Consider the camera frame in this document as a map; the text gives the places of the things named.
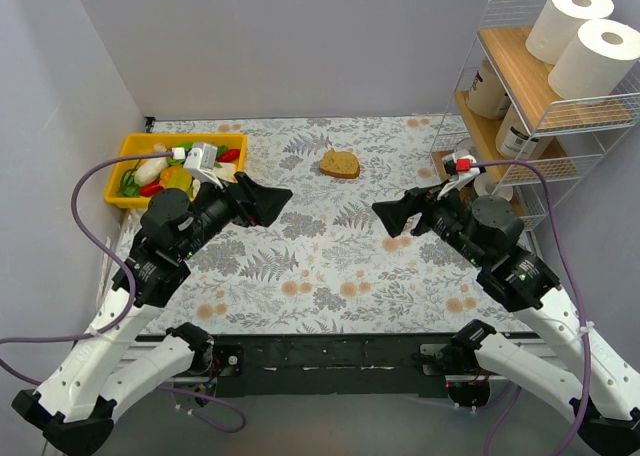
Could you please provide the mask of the small white paper towel roll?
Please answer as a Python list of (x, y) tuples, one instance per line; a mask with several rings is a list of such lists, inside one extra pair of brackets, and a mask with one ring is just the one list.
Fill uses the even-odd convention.
[(639, 60), (639, 32), (610, 19), (585, 22), (548, 76), (562, 99), (609, 95)]

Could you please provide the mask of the large white paper towel roll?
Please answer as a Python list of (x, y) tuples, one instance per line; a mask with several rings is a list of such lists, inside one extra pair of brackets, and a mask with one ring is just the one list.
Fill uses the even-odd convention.
[(585, 22), (608, 18), (613, 11), (612, 0), (547, 0), (525, 47), (538, 60), (555, 65)]

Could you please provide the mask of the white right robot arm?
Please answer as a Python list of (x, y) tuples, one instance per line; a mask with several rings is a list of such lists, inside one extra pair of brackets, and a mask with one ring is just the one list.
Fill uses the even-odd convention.
[(559, 278), (519, 245), (523, 222), (500, 197), (471, 204), (458, 191), (413, 188), (398, 201), (372, 209), (392, 237), (420, 217), (411, 233), (434, 232), (478, 269), (484, 293), (527, 325), (561, 361), (560, 366), (510, 342), (489, 324), (473, 320), (454, 334), (432, 362), (464, 373), (481, 368), (534, 394), (578, 425), (579, 437), (599, 455), (639, 449), (639, 374), (594, 329), (579, 321)]

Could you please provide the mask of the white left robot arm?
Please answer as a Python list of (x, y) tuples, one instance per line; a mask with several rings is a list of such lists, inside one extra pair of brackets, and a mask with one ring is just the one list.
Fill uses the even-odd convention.
[(117, 365), (187, 279), (191, 257), (230, 223), (270, 226), (292, 196), (243, 172), (232, 183), (203, 183), (194, 199), (181, 189), (155, 194), (86, 333), (49, 378), (16, 395), (13, 409), (62, 453), (92, 455), (116, 421), (167, 379), (208, 372), (213, 338), (192, 323), (168, 329), (154, 349)]

